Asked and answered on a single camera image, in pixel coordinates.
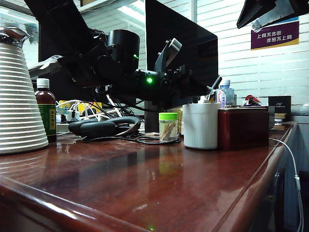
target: green bottle label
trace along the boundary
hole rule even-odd
[[[56,105],[54,104],[39,104],[43,125],[46,135],[56,134]]]

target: wooden desk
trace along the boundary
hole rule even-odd
[[[296,126],[274,130],[287,141]],[[1,232],[247,231],[282,147],[233,152],[59,139],[0,157]]]

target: white pen holder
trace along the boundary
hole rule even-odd
[[[220,103],[193,103],[183,106],[184,145],[195,149],[218,146]]]

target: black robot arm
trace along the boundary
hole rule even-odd
[[[188,91],[190,70],[180,67],[167,70],[181,44],[166,42],[155,64],[154,71],[138,70],[140,38],[127,30],[113,30],[107,36],[102,31],[89,29],[72,0],[25,0],[59,51],[58,62],[81,87],[111,85],[110,93],[129,95],[171,108],[189,103],[186,97],[205,95],[206,87]],[[185,102],[171,101],[171,96],[184,97]]]

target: purple sign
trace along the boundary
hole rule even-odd
[[[299,21],[251,31],[251,50],[299,44]]]

